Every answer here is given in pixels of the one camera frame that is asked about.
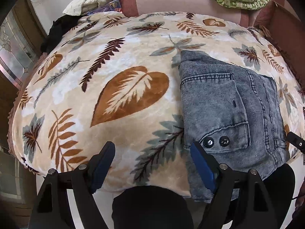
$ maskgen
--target black cloth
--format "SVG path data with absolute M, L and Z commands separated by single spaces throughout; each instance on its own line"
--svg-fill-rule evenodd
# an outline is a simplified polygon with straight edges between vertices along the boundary
M 40 46 L 40 51 L 50 54 L 50 52 L 60 43 L 63 35 L 72 27 L 75 27 L 81 17 L 82 16 L 64 15 L 56 21 L 53 21 L 48 36 Z
M 295 186 L 294 172 L 289 165 L 284 164 L 263 182 L 274 206 L 280 228 L 292 200 Z M 234 217 L 236 202 L 237 199 L 230 204 L 226 223 Z M 168 189 L 156 186 L 140 186 L 125 190 L 114 198 L 112 211 L 114 229 L 194 228 L 185 200 Z

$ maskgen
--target denim pocket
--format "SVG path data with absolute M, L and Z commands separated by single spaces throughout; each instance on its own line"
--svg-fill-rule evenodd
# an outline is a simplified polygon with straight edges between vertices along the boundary
M 181 93 L 188 113 L 187 130 L 201 136 L 196 140 L 207 153 L 234 152 L 249 146 L 247 114 L 232 73 L 188 76 L 181 81 Z

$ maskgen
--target dark gray cloth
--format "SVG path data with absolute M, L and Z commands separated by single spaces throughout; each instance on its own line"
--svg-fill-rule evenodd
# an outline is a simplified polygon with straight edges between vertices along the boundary
M 189 147 L 200 142 L 208 154 L 233 170 L 257 169 L 267 178 L 289 159 L 275 81 L 254 71 L 182 51 L 179 66 L 190 192 L 211 202 Z M 237 190 L 232 198 L 237 198 Z

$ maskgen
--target jeans seam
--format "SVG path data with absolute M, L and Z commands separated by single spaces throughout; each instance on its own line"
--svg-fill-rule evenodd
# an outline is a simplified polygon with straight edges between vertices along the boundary
M 273 154 L 270 154 L 269 152 L 269 149 L 270 149 L 270 144 L 269 144 L 269 133 L 268 133 L 268 128 L 267 128 L 267 116 L 266 116 L 266 111 L 265 111 L 265 107 L 263 105 L 263 102 L 262 100 L 260 99 L 259 95 L 257 94 L 257 91 L 256 91 L 256 87 L 255 87 L 255 83 L 254 83 L 254 79 L 253 79 L 253 76 L 251 74 L 251 72 L 249 70 L 246 69 L 246 72 L 248 73 L 248 76 L 249 76 L 249 79 L 250 79 L 250 83 L 251 83 L 251 87 L 252 87 L 252 90 L 254 92 L 254 94 L 257 96 L 258 100 L 260 101 L 260 105 L 262 107 L 262 111 L 263 111 L 263 118 L 264 118 L 264 131 L 265 131 L 265 145 L 266 145 L 266 151 L 268 152 L 269 155 L 271 155 L 271 157 L 273 158 L 274 162 L 275 162 L 275 165 L 276 165 L 276 160 L 273 156 Z
M 230 80 L 233 80 L 233 77 L 232 77 L 232 73 L 226 73 L 226 74 L 221 74 L 218 75 L 218 77 L 216 77 L 215 73 L 214 74 L 211 74 L 207 77 L 205 77 L 205 75 L 199 75 L 199 76 L 191 76 L 191 77 L 185 77 L 181 80 L 181 83 L 180 83 L 180 88 L 181 86 L 188 82 L 188 81 L 194 81 L 194 80 L 217 80 L 217 79 L 230 79 Z
M 243 124 L 249 124 L 249 123 L 248 123 L 248 121 L 242 121 L 242 122 L 239 122 L 239 123 L 236 123 L 236 124 L 233 124 L 233 125 L 228 125 L 228 126 L 219 127 L 219 128 L 217 128 L 217 129 L 214 129 L 214 130 L 212 130 L 212 131 L 206 133 L 205 135 L 203 135 L 202 138 L 199 140 L 199 143 L 201 144 L 202 141 L 203 141 L 203 139 L 204 139 L 207 135 L 209 135 L 209 134 L 213 134 L 213 133 L 215 133 L 215 132 L 217 132 L 217 131 L 221 131 L 221 130 L 223 130 L 223 129 L 227 129 L 227 128 L 230 128 L 230 127 L 236 127 L 236 126 L 243 125 Z
M 269 99 L 268 99 L 268 93 L 267 93 L 267 89 L 266 89 L 265 83 L 263 82 L 263 79 L 262 79 L 261 76 L 260 76 L 260 79 L 261 79 L 261 81 L 262 81 L 262 83 L 263 83 L 263 86 L 264 86 L 264 89 L 265 89 L 265 92 L 266 92 L 266 99 L 267 99 L 267 102 L 268 102 L 268 104 L 269 104 L 269 117 L 270 117 L 270 121 L 271 121 L 271 125 L 272 125 L 272 137 L 273 137 L 273 144 L 274 144 L 274 149 L 275 149 L 276 143 L 275 143 L 274 125 L 273 125 L 272 113 L 271 113 L 271 104 L 270 104 Z M 275 162 L 276 165 L 279 166 L 278 160 L 277 160 L 277 159 L 275 159 L 275 160 L 276 160 L 276 162 Z

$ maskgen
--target folded denim jeans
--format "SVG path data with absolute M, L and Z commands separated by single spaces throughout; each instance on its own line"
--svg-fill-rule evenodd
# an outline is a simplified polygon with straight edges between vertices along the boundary
M 185 152 L 191 196 L 211 202 L 190 156 L 198 141 L 233 170 L 256 169 L 267 178 L 289 159 L 275 81 L 193 51 L 179 65 Z M 232 199 L 238 197 L 233 191 Z

